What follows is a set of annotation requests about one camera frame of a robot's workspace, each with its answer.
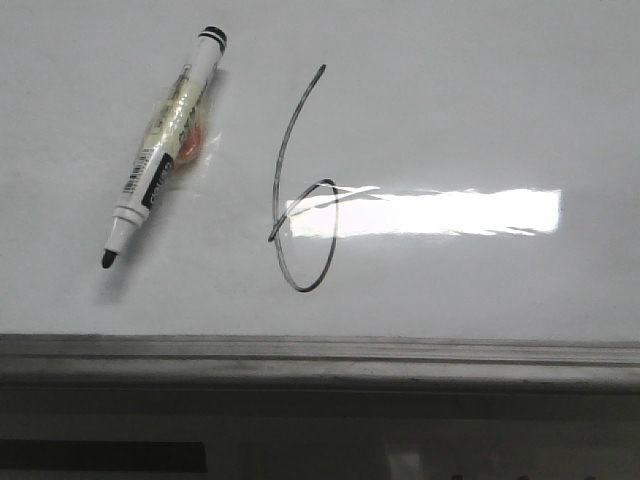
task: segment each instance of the dry erase marker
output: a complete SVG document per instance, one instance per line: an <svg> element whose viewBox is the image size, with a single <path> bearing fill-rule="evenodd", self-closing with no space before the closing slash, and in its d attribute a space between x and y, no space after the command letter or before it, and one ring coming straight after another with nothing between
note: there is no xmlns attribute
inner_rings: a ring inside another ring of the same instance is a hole
<svg viewBox="0 0 640 480"><path fill-rule="evenodd" d="M158 191L192 133L197 107L227 45L216 27L207 27L182 74L142 140L129 180L116 202L113 227L104 247L102 266L109 268L133 233L149 216Z"/></svg>

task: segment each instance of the metal ledge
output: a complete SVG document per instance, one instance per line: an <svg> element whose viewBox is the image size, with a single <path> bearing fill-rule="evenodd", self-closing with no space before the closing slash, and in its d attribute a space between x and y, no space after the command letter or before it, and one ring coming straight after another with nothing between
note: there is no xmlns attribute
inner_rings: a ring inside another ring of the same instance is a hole
<svg viewBox="0 0 640 480"><path fill-rule="evenodd" d="M0 385L640 392L640 343L0 335Z"/></svg>

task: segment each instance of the marker tip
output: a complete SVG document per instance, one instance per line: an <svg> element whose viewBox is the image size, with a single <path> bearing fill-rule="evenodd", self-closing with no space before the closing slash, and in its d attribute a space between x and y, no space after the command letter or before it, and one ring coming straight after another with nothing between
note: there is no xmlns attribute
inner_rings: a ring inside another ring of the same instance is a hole
<svg viewBox="0 0 640 480"><path fill-rule="evenodd" d="M116 259L117 255L118 254L113 250L105 249L104 255L102 256L102 268L109 268L111 265L113 265L113 261Z"/></svg>

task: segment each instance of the black ink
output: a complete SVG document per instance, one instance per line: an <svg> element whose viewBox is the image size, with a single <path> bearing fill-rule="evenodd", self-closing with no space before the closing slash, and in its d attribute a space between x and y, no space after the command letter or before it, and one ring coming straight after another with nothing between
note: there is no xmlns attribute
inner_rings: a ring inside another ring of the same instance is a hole
<svg viewBox="0 0 640 480"><path fill-rule="evenodd" d="M295 201L289 206L289 208L285 210L285 212L282 215L278 215L278 204L280 203L280 177L282 175L282 163L284 161L284 154L285 154L285 151L287 150L287 144L289 143L289 137L291 136L291 131L293 130L293 126L296 124L298 115L300 115L300 111L302 110L304 103L307 101L307 97L311 93L311 90L313 90L313 87L316 86L316 83L318 83L318 80L320 80L320 77L324 73L325 68L326 68L326 65L322 65L318 69L315 76L311 80L311 83L309 83L309 86L307 87L305 92L302 94L302 97L298 102L298 106L296 107L296 109L293 112L293 115L291 116L291 120L289 121L289 126L287 127L287 130L284 134L284 138L282 139L282 144L280 145L280 152L278 153L278 160L276 162L276 173L273 178L273 197L272 197L272 203L271 203L272 212L273 212L273 229L269 234L268 240L269 242L274 242L276 246L276 253L278 255L278 264L280 265L280 270L282 271L282 275L284 275L285 280L295 290L302 293L311 292L312 290L317 288L318 285L320 285L324 280L324 278L327 276L327 272L329 271L329 267L331 266L331 261L333 260L333 254L335 253L336 243L338 240L338 189L336 188L336 184L333 180L329 178L320 180L319 182L314 183L309 188L307 188L304 192L302 192L298 196L298 198L296 198ZM334 196L334 201L332 203L335 203L336 205L336 216L335 216L335 222L333 225L333 238L331 239L329 254L327 255L327 260L324 264L324 267L322 268L322 272L320 272L320 275L318 276L318 278L316 278L310 285L303 287L296 283L294 278L291 276L291 273L289 272L289 268L287 267L287 262L285 261L285 258L284 258L284 252L282 251L282 243L280 241L280 228L284 224L285 220L289 217L293 209L296 208L296 206L302 200L304 200L309 195L311 195L311 193L313 193L314 190L322 186L331 186L331 190L333 191L333 196Z"/></svg>

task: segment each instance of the black band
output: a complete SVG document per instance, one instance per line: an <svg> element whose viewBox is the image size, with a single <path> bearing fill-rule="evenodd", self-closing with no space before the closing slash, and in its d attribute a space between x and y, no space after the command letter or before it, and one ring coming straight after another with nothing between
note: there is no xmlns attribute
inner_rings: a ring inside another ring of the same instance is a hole
<svg viewBox="0 0 640 480"><path fill-rule="evenodd" d="M218 44L220 45L220 51L222 53L224 53L225 49L227 48L227 36L219 28L207 27L198 36L199 37L208 37L208 38L211 38L211 39L215 40L216 42L218 42Z"/></svg>
<svg viewBox="0 0 640 480"><path fill-rule="evenodd" d="M147 188L144 197L142 197L141 203L149 210L151 210L153 202L156 199L156 195L158 194L160 187L162 187L162 185L164 184L167 178L167 174L172 168L173 158L171 158L171 155L169 155L168 153L165 153L162 157L162 160L160 160L160 164L156 169L156 173L153 174L153 178L151 179L151 183L149 183L149 187Z"/></svg>

